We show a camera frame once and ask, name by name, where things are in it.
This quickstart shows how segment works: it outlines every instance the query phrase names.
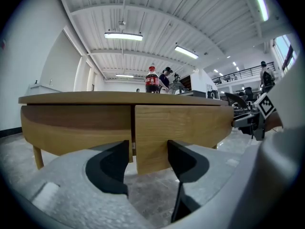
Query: table leg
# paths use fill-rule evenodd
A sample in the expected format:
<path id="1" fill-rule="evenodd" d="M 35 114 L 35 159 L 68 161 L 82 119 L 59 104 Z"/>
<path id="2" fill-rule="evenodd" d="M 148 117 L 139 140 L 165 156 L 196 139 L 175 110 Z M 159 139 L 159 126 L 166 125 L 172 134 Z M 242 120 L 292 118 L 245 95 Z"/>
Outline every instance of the table leg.
<path id="1" fill-rule="evenodd" d="M 44 166 L 43 160 L 42 160 L 42 155 L 41 155 L 41 149 L 33 146 L 33 152 L 34 152 L 37 168 L 38 168 L 38 170 L 40 170 Z"/>

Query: ceiling light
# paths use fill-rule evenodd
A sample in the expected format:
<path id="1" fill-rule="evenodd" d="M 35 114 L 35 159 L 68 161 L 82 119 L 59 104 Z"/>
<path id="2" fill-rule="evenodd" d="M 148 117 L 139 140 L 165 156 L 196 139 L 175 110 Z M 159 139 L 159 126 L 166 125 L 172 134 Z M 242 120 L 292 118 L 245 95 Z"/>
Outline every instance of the ceiling light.
<path id="1" fill-rule="evenodd" d="M 194 53 L 192 53 L 192 52 L 190 52 L 190 51 L 187 51 L 186 49 L 181 48 L 181 47 L 179 47 L 179 46 L 176 46 L 176 47 L 175 47 L 175 50 L 178 51 L 178 52 L 182 52 L 182 53 L 184 53 L 184 54 L 190 56 L 190 57 L 193 58 L 193 59 L 198 59 L 198 55 L 196 55 L 196 54 L 194 54 Z"/>
<path id="2" fill-rule="evenodd" d="M 267 8 L 265 5 L 265 1 L 264 0 L 257 0 L 259 7 L 260 7 L 260 11 L 262 12 L 262 16 L 263 16 L 263 20 L 267 21 L 268 20 L 268 13 L 267 13 Z"/>
<path id="3" fill-rule="evenodd" d="M 117 32 L 110 32 L 104 34 L 106 39 L 130 39 L 130 40 L 137 40 L 142 41 L 143 36 L 136 35 L 136 34 L 128 34 L 128 33 L 117 33 Z"/>
<path id="4" fill-rule="evenodd" d="M 127 78 L 133 78 L 133 75 L 125 75 L 125 74 L 116 74 L 117 77 L 127 77 Z"/>

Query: railing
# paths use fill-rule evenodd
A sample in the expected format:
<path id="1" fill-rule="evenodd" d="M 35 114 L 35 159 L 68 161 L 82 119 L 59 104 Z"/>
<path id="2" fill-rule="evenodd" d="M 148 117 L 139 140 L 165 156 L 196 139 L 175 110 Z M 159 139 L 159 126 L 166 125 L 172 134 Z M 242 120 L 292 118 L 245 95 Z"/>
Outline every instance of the railing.
<path id="1" fill-rule="evenodd" d="M 275 71 L 273 62 L 267 63 L 267 68 Z M 259 66 L 252 67 L 250 69 L 237 71 L 237 72 L 234 72 L 231 74 L 226 74 L 224 76 L 217 77 L 212 80 L 217 85 L 217 84 L 221 84 L 221 83 L 225 83 L 225 82 L 245 79 L 245 78 L 252 77 L 252 76 L 259 76 L 261 70 L 262 70 L 262 67 L 259 65 Z"/>

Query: balcony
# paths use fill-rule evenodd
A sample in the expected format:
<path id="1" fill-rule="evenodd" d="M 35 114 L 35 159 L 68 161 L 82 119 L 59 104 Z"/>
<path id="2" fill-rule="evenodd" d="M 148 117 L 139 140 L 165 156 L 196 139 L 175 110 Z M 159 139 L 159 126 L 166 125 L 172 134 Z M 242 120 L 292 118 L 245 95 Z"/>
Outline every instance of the balcony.
<path id="1" fill-rule="evenodd" d="M 267 68 L 271 69 L 272 71 L 275 72 L 275 67 L 273 62 L 267 63 Z M 225 83 L 236 83 L 240 82 L 241 80 L 260 80 L 260 72 L 262 70 L 262 67 L 259 66 L 255 66 L 246 70 L 242 70 L 242 71 L 237 71 L 231 74 L 227 74 L 221 77 L 217 77 L 212 79 L 213 82 L 215 83 L 215 85 L 221 85 L 221 84 L 225 84 Z"/>

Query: white ceiling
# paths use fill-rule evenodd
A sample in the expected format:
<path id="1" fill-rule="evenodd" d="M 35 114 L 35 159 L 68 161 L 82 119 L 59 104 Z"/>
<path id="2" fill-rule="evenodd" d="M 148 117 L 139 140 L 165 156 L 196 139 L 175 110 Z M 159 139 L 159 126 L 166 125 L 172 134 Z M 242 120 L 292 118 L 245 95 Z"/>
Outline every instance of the white ceiling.
<path id="1" fill-rule="evenodd" d="M 274 18 L 261 23 L 255 0 L 61 1 L 106 79 L 116 79 L 116 73 L 145 76 L 152 63 L 157 73 L 169 66 L 183 76 L 237 52 L 245 42 L 262 43 L 268 31 L 277 31 Z M 143 41 L 105 39 L 104 33 L 120 31 L 120 21 L 126 22 L 124 32 L 141 33 Z M 176 45 L 199 58 L 175 51 Z"/>

